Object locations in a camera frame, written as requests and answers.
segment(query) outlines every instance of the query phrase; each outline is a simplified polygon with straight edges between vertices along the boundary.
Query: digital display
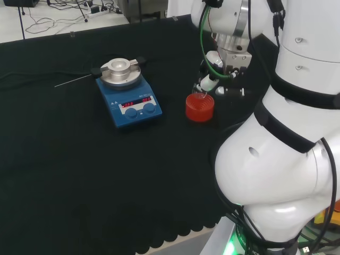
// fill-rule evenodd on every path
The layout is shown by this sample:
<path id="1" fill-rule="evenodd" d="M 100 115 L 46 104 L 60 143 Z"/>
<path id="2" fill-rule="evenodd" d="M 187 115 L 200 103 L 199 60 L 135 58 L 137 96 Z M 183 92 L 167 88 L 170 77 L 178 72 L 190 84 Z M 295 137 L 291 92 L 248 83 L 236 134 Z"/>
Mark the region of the digital display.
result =
<path id="1" fill-rule="evenodd" d="M 140 99 L 137 99 L 137 100 L 134 100 L 134 101 L 122 103 L 122 108 L 127 108 L 127 107 L 132 106 L 132 105 L 145 103 L 147 101 L 151 101 L 151 97 L 144 97 L 144 98 L 140 98 Z"/>

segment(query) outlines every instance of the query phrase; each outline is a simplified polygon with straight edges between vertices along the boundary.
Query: yellow object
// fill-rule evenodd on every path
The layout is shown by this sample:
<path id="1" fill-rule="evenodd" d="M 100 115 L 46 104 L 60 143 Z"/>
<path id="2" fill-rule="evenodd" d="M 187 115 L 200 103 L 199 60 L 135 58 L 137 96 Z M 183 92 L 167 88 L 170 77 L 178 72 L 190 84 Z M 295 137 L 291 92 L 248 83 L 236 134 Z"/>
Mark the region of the yellow object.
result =
<path id="1" fill-rule="evenodd" d="M 325 221 L 325 210 L 314 217 L 315 224 L 323 224 Z M 333 212 L 332 218 L 330 220 L 331 224 L 340 226 L 340 201 L 336 202 L 335 210 Z"/>

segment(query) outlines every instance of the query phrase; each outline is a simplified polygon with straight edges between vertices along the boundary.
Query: black tablecloth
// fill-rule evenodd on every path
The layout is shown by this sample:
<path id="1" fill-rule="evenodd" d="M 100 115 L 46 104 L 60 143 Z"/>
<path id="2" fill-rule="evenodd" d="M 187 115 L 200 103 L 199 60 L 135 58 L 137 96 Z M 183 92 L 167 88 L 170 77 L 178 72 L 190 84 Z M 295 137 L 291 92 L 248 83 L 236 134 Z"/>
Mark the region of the black tablecloth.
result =
<path id="1" fill-rule="evenodd" d="M 273 69 L 274 45 L 256 44 Z M 81 74 L 51 71 L 119 56 L 148 60 L 161 118 L 118 130 L 91 77 L 54 88 Z M 216 98 L 206 124 L 184 113 L 202 59 L 189 16 L 5 43 L 0 58 L 0 77 L 30 73 L 0 78 L 0 254 L 143 253 L 224 214 L 208 151 L 266 91 L 256 58 L 242 82 L 251 95 Z"/>

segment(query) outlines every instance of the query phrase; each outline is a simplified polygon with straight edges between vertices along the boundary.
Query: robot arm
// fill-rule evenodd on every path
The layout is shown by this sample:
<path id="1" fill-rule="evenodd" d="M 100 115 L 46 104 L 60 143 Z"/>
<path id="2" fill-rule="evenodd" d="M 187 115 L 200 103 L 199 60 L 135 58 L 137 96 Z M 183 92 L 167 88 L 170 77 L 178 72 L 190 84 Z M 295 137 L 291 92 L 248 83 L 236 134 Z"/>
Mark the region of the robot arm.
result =
<path id="1" fill-rule="evenodd" d="M 235 45 L 249 43 L 247 29 L 234 35 L 245 1 L 229 0 L 211 9 L 212 30 L 225 38 L 218 40 L 219 52 L 225 52 L 220 54 L 224 71 L 230 65 L 224 56 L 239 54 L 232 51 Z M 255 37 L 269 22 L 270 12 L 265 1 L 252 3 Z M 196 25 L 202 5 L 197 0 L 192 8 Z M 330 203 L 331 165 L 319 140 L 326 138 L 340 169 L 339 9 L 338 0 L 288 0 L 277 77 L 255 113 L 223 143 L 216 157 L 222 193 L 244 205 L 267 241 L 291 240 Z M 268 125 L 268 119 L 275 125 Z"/>
<path id="2" fill-rule="evenodd" d="M 192 22 L 198 27 L 205 3 L 195 0 L 192 5 Z M 253 0 L 252 4 L 252 38 L 263 32 L 268 23 L 270 10 L 265 0 Z M 251 55 L 247 52 L 248 35 L 248 0 L 228 0 L 220 8 L 211 8 L 208 22 L 204 30 L 216 34 L 217 51 L 208 52 L 206 58 L 215 67 L 221 68 L 222 73 L 236 75 L 243 74 L 251 62 Z M 210 91 L 219 78 L 210 72 L 200 82 L 200 89 Z"/>

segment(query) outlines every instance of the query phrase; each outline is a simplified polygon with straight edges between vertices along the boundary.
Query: black band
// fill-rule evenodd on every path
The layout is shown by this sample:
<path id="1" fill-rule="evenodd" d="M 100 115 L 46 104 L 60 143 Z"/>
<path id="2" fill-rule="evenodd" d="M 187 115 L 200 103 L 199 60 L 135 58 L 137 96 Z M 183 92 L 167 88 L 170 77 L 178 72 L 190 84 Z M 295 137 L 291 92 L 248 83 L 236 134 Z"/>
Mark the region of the black band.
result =
<path id="1" fill-rule="evenodd" d="M 280 248 L 284 248 L 285 250 L 289 250 L 291 248 L 294 249 L 294 246 L 297 243 L 298 238 L 299 238 L 299 236 L 302 232 L 302 230 L 301 230 L 295 238 L 290 239 L 287 242 L 272 242 L 272 241 L 264 241 L 260 238 L 255 240 L 255 239 L 251 238 L 251 236 L 246 236 L 244 231 L 243 231 L 243 228 L 241 226 L 236 226 L 235 231 L 236 231 L 237 239 L 239 240 L 239 243 L 241 244 L 242 248 L 245 249 L 245 240 L 244 239 L 248 238 L 252 243 L 254 243 L 252 245 L 253 251 L 255 251 L 258 254 L 261 254 L 262 249 L 280 249 Z"/>
<path id="2" fill-rule="evenodd" d="M 281 96 L 301 105 L 321 109 L 340 109 L 340 93 L 331 95 L 299 88 L 284 81 L 277 74 L 273 78 L 271 86 Z"/>
<path id="3" fill-rule="evenodd" d="M 255 118 L 261 126 L 268 130 L 278 140 L 300 153 L 306 153 L 315 146 L 314 142 L 307 140 L 287 128 L 265 108 L 259 101 L 254 111 Z"/>

